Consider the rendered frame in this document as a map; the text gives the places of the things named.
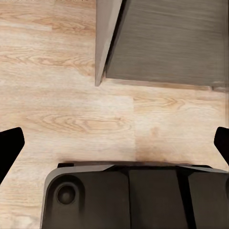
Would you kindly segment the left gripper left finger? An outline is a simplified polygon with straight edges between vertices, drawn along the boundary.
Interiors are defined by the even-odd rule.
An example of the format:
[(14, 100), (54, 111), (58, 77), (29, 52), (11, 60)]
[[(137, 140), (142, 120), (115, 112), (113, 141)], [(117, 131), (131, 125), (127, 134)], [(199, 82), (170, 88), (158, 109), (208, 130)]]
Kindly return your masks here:
[(25, 145), (20, 127), (0, 132), (0, 184)]

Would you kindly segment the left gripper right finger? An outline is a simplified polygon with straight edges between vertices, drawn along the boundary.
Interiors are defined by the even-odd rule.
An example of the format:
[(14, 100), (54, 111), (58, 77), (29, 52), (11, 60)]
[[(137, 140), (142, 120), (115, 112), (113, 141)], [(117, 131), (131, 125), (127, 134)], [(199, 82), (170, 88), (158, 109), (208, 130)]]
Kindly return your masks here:
[(214, 144), (229, 165), (229, 129), (224, 127), (218, 127)]

